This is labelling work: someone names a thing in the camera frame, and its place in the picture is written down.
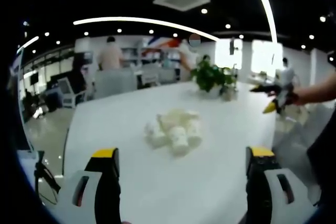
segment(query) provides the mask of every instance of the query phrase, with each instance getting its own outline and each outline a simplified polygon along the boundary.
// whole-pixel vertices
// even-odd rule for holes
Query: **curved light strip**
[[[101,22],[101,21],[131,21],[131,22],[143,22],[143,23],[150,23],[150,24],[156,24],[156,25],[162,25],[162,26],[169,26],[176,29],[181,29],[185,31],[189,31],[191,33],[198,34],[200,36],[203,36],[208,39],[212,39],[214,41],[219,41],[219,38],[212,36],[210,34],[204,33],[202,31],[187,27],[178,25],[175,23],[170,23],[166,21],[156,20],[156,19],[150,19],[150,18],[134,18],[134,17],[102,17],[102,18],[88,18],[88,19],[82,19],[75,21],[74,25],[80,25],[80,24],[86,24],[86,23],[93,23],[93,22]]]
[[[39,39],[38,36],[32,38],[31,40],[27,41],[26,43],[23,44],[23,46],[21,46],[17,51],[16,54],[18,54],[23,48],[28,47],[29,45],[31,45],[32,43],[34,43],[35,41],[37,41]]]
[[[271,31],[272,41],[273,41],[273,43],[277,43],[278,42],[277,32],[276,32],[276,29],[275,29],[275,22],[274,22],[272,9],[271,9],[271,4],[269,3],[269,0],[261,0],[261,2],[262,2],[262,5],[264,6],[264,9],[265,9],[265,12],[266,12],[269,29]]]

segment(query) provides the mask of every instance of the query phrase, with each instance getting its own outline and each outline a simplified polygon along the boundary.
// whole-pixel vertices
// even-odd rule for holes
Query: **black ceiling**
[[[231,31],[269,32],[266,14],[261,0],[211,0],[210,3],[179,12],[167,7],[152,4],[154,0],[25,0],[22,2],[20,22],[28,21],[29,27],[22,26],[18,44],[24,43],[24,29],[28,38],[40,36],[40,40],[29,47],[28,52],[36,49],[38,53],[56,48],[56,40],[62,45],[73,44],[76,38],[83,37],[84,31],[90,36],[116,34],[146,35],[149,29],[155,29],[156,35],[171,36],[174,32],[180,37],[189,34],[176,29],[140,24],[135,22],[100,22],[74,26],[73,21],[85,18],[106,16],[143,17],[173,22],[212,34],[227,31],[226,24],[231,24]],[[327,16],[335,7],[333,0],[270,0],[275,18],[277,33],[290,39],[279,39],[284,45],[307,49],[317,47],[324,51],[334,49],[335,23],[332,18],[322,23],[319,17]],[[201,8],[207,8],[207,14],[201,14]],[[260,36],[245,35],[253,40]]]

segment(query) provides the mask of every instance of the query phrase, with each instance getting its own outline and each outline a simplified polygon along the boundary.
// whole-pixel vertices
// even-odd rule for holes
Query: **white table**
[[[246,146],[271,147],[271,98],[238,83],[238,99],[197,95],[194,83],[160,86],[77,106],[65,151],[65,177],[84,169],[101,148],[120,149],[121,219],[137,224],[238,223],[247,210]],[[173,108],[201,115],[204,139],[185,157],[143,139],[147,121]]]

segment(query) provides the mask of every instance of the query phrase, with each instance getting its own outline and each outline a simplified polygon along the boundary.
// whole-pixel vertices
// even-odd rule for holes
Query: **floor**
[[[74,111],[74,109],[68,108],[58,109],[47,113],[42,118],[31,119],[25,124],[28,138],[36,150],[45,151],[44,164],[60,186],[63,183],[62,166],[65,140]],[[289,106],[286,113],[302,124],[309,116],[307,110],[301,109],[301,112],[298,113],[298,107],[296,106]],[[288,132],[293,125],[293,122],[284,121],[283,118],[279,117],[276,122],[276,132]],[[39,181],[39,192],[41,194],[40,198],[46,206],[52,207],[57,201],[57,195],[53,194],[49,185],[42,179]]]

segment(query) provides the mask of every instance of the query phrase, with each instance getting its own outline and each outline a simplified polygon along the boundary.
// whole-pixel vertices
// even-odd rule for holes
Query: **green leaves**
[[[191,71],[191,76],[196,77],[196,83],[201,90],[209,92],[213,86],[226,86],[233,83],[231,75],[224,74],[224,69],[211,65],[208,61],[201,61],[196,69]]]

